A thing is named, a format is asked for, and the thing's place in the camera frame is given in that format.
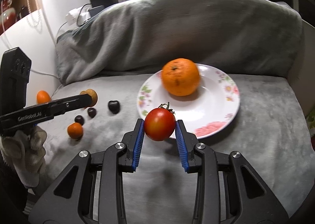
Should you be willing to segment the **gloved left hand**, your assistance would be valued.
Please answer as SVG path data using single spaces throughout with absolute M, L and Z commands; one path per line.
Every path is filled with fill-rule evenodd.
M 40 175 L 45 172 L 46 150 L 43 144 L 47 138 L 45 130 L 34 126 L 30 134 L 16 131 L 13 137 L 1 136 L 1 154 L 4 162 L 16 171 L 26 188 L 39 185 Z

